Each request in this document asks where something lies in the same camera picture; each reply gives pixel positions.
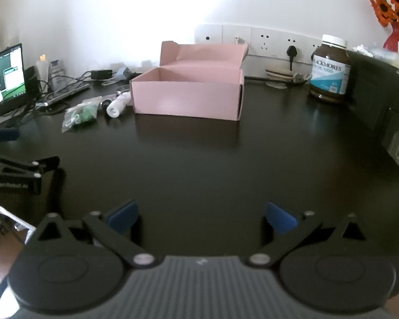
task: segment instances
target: laptop screen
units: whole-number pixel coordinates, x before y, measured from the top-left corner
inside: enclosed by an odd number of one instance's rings
[[[22,48],[19,45],[0,53],[0,103],[25,93]]]

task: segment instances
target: white wall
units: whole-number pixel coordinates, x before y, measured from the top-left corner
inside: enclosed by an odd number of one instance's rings
[[[0,37],[23,43],[26,67],[45,53],[73,75],[156,65],[163,40],[192,43],[202,22],[328,33],[352,46],[382,45],[390,33],[368,0],[0,0]]]

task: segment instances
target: box lid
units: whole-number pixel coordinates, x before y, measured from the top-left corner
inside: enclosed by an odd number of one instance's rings
[[[163,42],[160,66],[241,68],[247,44],[177,44]]]

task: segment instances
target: gray ribbed surface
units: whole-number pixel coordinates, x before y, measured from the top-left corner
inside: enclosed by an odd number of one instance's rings
[[[46,319],[20,310],[14,319]],[[238,257],[167,257],[152,270],[133,272],[102,306],[65,319],[325,319],[287,295],[267,270],[244,266]],[[393,319],[385,310],[351,316]]]

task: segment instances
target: pink box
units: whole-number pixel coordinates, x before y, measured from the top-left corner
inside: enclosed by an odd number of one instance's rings
[[[163,42],[160,67],[131,81],[134,111],[238,121],[246,44]]]

